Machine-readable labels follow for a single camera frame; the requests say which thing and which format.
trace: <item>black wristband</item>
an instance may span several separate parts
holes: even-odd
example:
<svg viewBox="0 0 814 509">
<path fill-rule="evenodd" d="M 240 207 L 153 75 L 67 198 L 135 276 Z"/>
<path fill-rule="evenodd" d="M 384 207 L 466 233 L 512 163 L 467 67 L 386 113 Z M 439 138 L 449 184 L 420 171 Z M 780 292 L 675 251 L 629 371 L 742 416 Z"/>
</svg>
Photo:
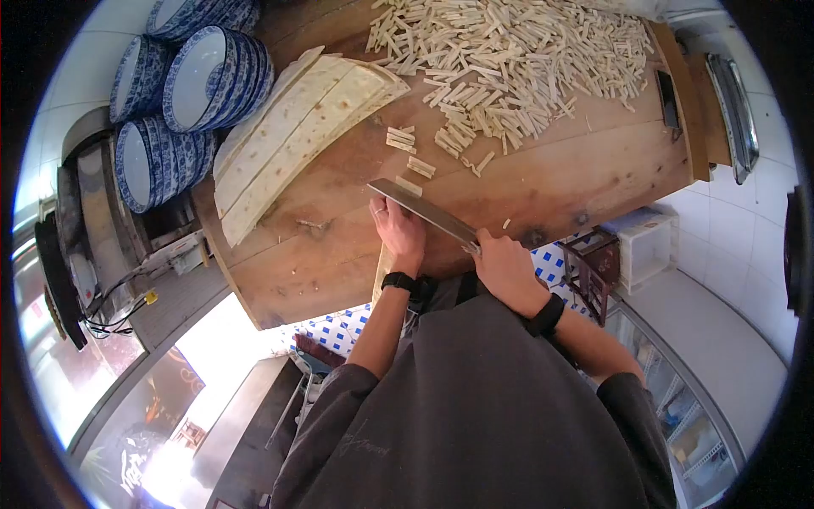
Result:
<svg viewBox="0 0 814 509">
<path fill-rule="evenodd" d="M 543 309 L 534 318 L 528 321 L 526 330 L 532 336 L 551 337 L 554 335 L 554 328 L 557 326 L 562 312 L 565 309 L 565 302 L 556 293 L 551 294 L 549 301 L 545 303 Z"/>
<path fill-rule="evenodd" d="M 384 287 L 396 287 L 407 290 L 412 294 L 415 286 L 415 279 L 409 277 L 404 272 L 391 272 L 384 276 L 382 280 L 382 289 L 384 289 Z"/>
</svg>

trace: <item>refrigerator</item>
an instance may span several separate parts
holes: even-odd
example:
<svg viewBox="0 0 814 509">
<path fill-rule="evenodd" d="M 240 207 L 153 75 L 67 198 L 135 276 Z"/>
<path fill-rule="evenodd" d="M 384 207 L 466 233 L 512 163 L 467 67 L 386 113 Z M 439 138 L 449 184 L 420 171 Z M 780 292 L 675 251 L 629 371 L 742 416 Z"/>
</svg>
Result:
<svg viewBox="0 0 814 509">
<path fill-rule="evenodd" d="M 667 444 L 678 507 L 720 499 L 746 462 L 724 414 L 676 352 L 630 306 L 615 304 L 605 330 L 639 362 Z"/>
</svg>

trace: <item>man's left hand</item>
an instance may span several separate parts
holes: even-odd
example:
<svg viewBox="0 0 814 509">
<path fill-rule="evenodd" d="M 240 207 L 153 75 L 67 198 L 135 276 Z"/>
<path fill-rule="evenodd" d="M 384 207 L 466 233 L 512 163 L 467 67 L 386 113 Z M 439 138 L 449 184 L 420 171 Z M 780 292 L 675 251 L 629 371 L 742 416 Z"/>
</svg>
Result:
<svg viewBox="0 0 814 509">
<path fill-rule="evenodd" d="M 424 259 L 424 221 L 383 196 L 370 199 L 370 214 L 379 237 L 394 255 L 393 271 L 416 277 Z"/>
</svg>

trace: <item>gray t-shirt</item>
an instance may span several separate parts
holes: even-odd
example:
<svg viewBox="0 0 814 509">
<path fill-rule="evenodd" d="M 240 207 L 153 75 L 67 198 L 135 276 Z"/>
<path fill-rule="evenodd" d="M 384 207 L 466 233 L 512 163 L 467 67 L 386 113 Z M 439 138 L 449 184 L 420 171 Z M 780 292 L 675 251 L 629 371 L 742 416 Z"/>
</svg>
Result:
<svg viewBox="0 0 814 509">
<path fill-rule="evenodd" d="M 326 380 L 271 507 L 676 507 L 652 396 L 597 390 L 491 295 L 424 314 L 378 381 Z"/>
</svg>

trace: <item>window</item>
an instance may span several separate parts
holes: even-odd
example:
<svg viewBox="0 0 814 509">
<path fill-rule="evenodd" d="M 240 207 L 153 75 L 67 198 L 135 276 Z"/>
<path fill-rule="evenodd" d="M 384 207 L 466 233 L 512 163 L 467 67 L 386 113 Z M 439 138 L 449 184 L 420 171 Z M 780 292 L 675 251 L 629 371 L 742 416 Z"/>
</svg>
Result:
<svg viewBox="0 0 814 509">
<path fill-rule="evenodd" d="M 144 353 L 135 336 L 97 340 L 85 331 L 81 352 L 63 340 L 45 301 L 45 275 L 36 248 L 14 263 L 20 336 L 37 392 L 63 447 L 104 393 Z"/>
</svg>

